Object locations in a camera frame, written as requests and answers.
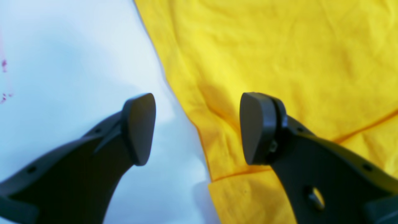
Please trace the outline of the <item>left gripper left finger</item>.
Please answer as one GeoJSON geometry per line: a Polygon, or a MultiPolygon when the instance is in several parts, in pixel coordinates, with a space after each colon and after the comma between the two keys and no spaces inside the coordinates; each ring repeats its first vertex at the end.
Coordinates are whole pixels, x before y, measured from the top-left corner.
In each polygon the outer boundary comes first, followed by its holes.
{"type": "Polygon", "coordinates": [[[1,182],[1,218],[19,224],[102,224],[121,177],[149,159],[154,95],[128,99],[84,136],[1,182]]]}

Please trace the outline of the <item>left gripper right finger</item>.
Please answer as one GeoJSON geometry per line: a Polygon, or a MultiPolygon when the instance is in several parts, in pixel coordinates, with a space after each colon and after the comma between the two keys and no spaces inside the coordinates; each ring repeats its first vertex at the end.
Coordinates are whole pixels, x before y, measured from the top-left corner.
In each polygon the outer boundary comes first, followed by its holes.
{"type": "Polygon", "coordinates": [[[354,152],[314,135],[281,100],[257,92],[240,100],[248,165],[271,166],[298,224],[396,224],[398,183],[354,152]]]}

